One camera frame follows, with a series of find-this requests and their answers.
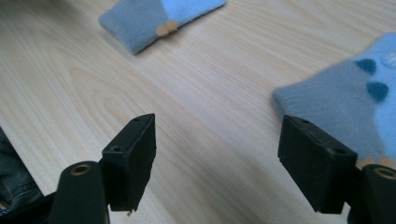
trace blue sock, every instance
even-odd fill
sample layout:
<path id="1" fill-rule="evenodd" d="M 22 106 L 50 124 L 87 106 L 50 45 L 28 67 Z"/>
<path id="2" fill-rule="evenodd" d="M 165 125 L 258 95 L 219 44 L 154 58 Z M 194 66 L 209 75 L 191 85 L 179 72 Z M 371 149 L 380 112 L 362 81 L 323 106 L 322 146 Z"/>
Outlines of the blue sock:
<path id="1" fill-rule="evenodd" d="M 369 74 L 366 89 L 376 104 L 375 127 L 385 154 L 396 160 L 396 33 L 383 35 L 354 60 Z"/>
<path id="2" fill-rule="evenodd" d="M 225 0 L 120 0 L 99 22 L 125 48 L 137 53 L 224 4 Z"/>
<path id="3" fill-rule="evenodd" d="M 396 161 L 396 33 L 308 80 L 274 90 L 277 114 L 310 120 L 359 153 Z"/>

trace light wood surface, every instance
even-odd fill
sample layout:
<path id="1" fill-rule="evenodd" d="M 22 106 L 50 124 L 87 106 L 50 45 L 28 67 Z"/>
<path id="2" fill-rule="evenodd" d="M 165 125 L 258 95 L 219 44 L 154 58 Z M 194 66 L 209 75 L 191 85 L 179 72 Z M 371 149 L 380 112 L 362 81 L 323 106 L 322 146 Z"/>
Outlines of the light wood surface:
<path id="1" fill-rule="evenodd" d="M 229 0 L 137 55 L 97 22 L 116 3 L 0 0 L 0 125 L 45 194 L 155 113 L 148 188 L 112 223 L 346 223 L 278 161 L 270 93 L 394 31 L 395 1 Z"/>

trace denim fabric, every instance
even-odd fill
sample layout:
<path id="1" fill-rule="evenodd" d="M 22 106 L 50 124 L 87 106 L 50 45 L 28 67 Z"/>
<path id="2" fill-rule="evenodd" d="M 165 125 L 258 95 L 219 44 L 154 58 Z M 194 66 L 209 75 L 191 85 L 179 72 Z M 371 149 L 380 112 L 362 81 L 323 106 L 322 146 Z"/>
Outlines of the denim fabric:
<path id="1" fill-rule="evenodd" d="M 14 147 L 0 128 L 0 199 L 10 204 L 8 212 L 43 197 Z"/>

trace brass insert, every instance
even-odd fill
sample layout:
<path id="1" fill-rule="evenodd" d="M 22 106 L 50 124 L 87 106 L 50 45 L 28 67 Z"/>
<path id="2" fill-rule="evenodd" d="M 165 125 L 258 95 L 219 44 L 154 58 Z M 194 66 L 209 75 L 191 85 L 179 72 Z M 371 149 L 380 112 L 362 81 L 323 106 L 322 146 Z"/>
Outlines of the brass insert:
<path id="1" fill-rule="evenodd" d="M 382 176 L 382 177 L 384 177 L 386 179 L 396 180 L 396 173 L 394 171 L 392 171 L 392 170 L 385 169 L 385 168 L 382 168 L 382 167 L 378 167 L 378 168 L 374 169 L 374 171 L 378 175 L 380 175 L 380 176 Z"/>
<path id="2" fill-rule="evenodd" d="M 91 166 L 88 164 L 81 164 L 73 167 L 70 171 L 71 175 L 85 175 L 91 170 Z"/>

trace dark blue patch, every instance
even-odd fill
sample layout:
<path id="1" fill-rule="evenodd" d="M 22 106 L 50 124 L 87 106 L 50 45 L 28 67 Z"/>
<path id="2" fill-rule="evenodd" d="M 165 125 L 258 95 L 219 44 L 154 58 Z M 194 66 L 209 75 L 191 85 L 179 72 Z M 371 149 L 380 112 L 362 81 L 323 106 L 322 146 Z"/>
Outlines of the dark blue patch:
<path id="1" fill-rule="evenodd" d="M 374 60 L 363 59 L 356 61 L 355 64 L 370 75 L 373 75 L 376 71 L 376 64 Z"/>
<path id="2" fill-rule="evenodd" d="M 382 103 L 389 93 L 389 87 L 382 82 L 369 82 L 366 88 L 376 103 Z"/>

